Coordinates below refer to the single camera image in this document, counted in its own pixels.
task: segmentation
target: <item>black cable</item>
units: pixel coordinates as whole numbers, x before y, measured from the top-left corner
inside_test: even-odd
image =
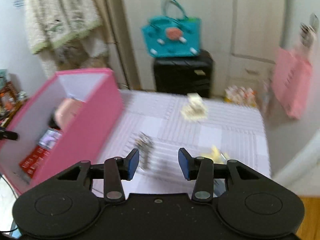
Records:
[[[11,232],[13,232],[13,231],[15,231],[15,230],[17,230],[18,228],[15,228],[15,229],[13,229],[13,230],[9,230],[9,231],[0,231],[0,233],[11,233]]]
[[[4,180],[4,182],[9,186],[9,188],[11,189],[11,191],[12,191],[12,194],[14,195],[14,197],[15,197],[15,199],[17,199],[17,196],[16,196],[16,194],[15,194],[15,192],[14,192],[14,190],[13,190],[13,188],[11,187],[11,185],[9,184],[9,182],[4,178],[4,176],[2,176],[2,174],[0,174],[0,179],[3,179]],[[9,231],[0,231],[0,233],[11,233],[11,232],[13,232],[13,231],[15,231],[15,230],[17,230],[18,228],[16,227],[15,229],[13,229],[13,230],[9,230]]]

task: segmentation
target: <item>black suitcase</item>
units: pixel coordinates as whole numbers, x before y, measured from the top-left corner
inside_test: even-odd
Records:
[[[208,98],[213,67],[214,61],[205,50],[201,50],[197,57],[155,58],[156,90],[181,95],[198,93]]]

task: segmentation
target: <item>pink object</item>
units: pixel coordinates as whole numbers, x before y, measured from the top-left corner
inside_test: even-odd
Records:
[[[312,66],[296,54],[279,49],[271,87],[289,117],[300,119],[307,105]]]
[[[82,105],[82,101],[73,98],[66,98],[63,100],[54,113],[55,122],[62,131],[66,129],[68,123],[77,115]]]
[[[83,101],[83,106],[28,182],[19,162],[32,152],[47,130],[52,111],[65,98],[72,97]],[[8,126],[19,134],[19,140],[0,142],[0,172],[22,194],[81,160],[94,163],[122,109],[112,70],[90,68],[57,72]]]

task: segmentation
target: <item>handbag handle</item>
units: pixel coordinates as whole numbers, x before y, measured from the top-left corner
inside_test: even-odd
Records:
[[[182,26],[181,22],[179,22],[178,20],[174,19],[174,18],[170,18],[168,16],[157,16],[157,17],[153,17],[149,20],[149,24],[151,27],[155,28],[155,29],[160,29],[159,26],[157,26],[157,23],[159,23],[160,21],[168,21],[168,22],[174,22],[179,26]]]
[[[167,5],[168,5],[168,3],[172,3],[173,5],[178,7],[180,9],[180,11],[182,12],[182,14],[183,14],[183,18],[184,19],[188,19],[184,8],[176,0],[164,0],[163,1],[163,3],[162,3],[162,14],[164,16],[167,16]]]

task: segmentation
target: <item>teal handbag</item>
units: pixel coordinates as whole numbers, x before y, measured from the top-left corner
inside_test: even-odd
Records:
[[[181,10],[183,19],[167,16],[169,2]],[[197,56],[200,52],[201,20],[187,17],[176,0],[164,0],[162,14],[151,18],[149,24],[141,29],[148,53],[152,57]]]

